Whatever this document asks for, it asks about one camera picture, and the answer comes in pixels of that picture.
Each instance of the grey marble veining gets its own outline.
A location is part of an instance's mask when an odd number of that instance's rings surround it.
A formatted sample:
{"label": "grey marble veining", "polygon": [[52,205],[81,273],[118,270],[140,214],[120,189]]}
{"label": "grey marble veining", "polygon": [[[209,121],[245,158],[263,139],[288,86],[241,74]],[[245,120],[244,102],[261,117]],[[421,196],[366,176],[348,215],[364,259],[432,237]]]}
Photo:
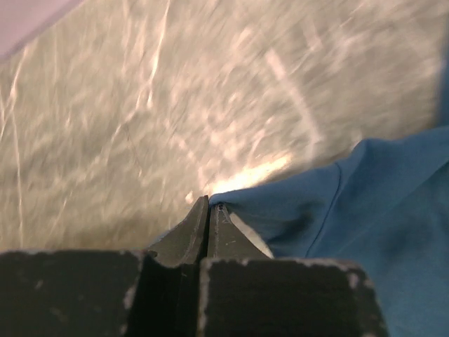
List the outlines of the grey marble veining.
{"label": "grey marble veining", "polygon": [[447,0],[86,0],[0,65],[0,249],[144,246],[202,194],[431,126]]}

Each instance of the white marble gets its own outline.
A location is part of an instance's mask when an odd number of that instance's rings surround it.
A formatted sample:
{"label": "white marble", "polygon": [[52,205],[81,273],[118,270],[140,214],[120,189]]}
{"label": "white marble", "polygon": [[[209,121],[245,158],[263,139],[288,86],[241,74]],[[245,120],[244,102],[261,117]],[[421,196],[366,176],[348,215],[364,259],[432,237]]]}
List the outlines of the white marble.
{"label": "white marble", "polygon": [[432,124],[447,0],[86,0],[0,65],[0,249],[143,246],[202,194]]}

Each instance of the blue fabric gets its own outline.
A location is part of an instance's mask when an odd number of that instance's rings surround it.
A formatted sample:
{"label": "blue fabric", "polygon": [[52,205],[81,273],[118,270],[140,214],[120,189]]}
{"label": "blue fabric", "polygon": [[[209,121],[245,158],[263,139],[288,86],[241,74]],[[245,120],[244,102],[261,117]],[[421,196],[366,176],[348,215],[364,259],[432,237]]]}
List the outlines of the blue fabric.
{"label": "blue fabric", "polygon": [[210,204],[225,203],[276,257],[358,262],[391,336],[449,336],[448,84],[446,71],[438,128],[363,140],[346,159]]}

